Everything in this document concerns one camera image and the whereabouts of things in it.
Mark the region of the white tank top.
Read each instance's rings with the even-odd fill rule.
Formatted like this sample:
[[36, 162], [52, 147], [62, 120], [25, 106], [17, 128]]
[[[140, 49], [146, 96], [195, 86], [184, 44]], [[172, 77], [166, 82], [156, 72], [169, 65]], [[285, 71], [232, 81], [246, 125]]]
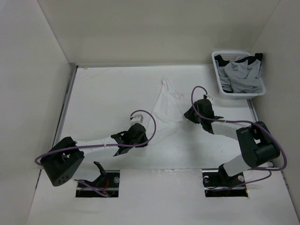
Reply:
[[163, 79], [160, 94], [151, 111], [157, 129], [149, 142], [150, 146], [164, 141], [178, 131], [183, 121], [185, 106], [184, 97], [176, 91], [169, 80]]

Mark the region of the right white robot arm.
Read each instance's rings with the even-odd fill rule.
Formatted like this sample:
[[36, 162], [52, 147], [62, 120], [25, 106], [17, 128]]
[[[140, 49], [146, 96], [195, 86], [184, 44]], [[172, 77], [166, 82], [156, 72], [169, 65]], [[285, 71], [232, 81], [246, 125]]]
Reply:
[[217, 180], [222, 185], [229, 185], [234, 176], [280, 156], [278, 145], [271, 139], [268, 129], [261, 121], [251, 123], [228, 122], [215, 116], [212, 104], [208, 99], [194, 102], [184, 117], [210, 134], [229, 137], [238, 142], [240, 155], [219, 166]]

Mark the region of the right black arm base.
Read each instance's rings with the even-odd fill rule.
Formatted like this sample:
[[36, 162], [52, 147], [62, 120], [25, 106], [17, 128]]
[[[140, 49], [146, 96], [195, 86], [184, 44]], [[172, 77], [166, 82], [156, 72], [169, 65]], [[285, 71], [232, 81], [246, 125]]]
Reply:
[[204, 169], [202, 183], [206, 197], [248, 197], [243, 172], [230, 177], [222, 167]]

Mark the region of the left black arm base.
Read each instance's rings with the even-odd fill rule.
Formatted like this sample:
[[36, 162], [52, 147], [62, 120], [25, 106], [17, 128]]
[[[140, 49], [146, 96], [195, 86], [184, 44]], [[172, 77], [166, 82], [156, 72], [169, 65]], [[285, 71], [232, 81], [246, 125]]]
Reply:
[[76, 198], [117, 198], [119, 197], [120, 171], [106, 170], [95, 161], [94, 167], [86, 164], [74, 175]]

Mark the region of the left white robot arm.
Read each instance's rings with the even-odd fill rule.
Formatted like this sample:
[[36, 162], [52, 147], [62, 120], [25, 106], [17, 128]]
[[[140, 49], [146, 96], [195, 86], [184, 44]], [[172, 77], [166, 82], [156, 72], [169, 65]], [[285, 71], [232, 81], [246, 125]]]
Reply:
[[75, 141], [68, 136], [42, 156], [40, 163], [55, 187], [69, 180], [84, 180], [100, 187], [105, 182], [100, 172], [102, 159], [126, 154], [135, 146], [145, 147], [147, 141], [146, 129], [138, 123], [101, 140]]

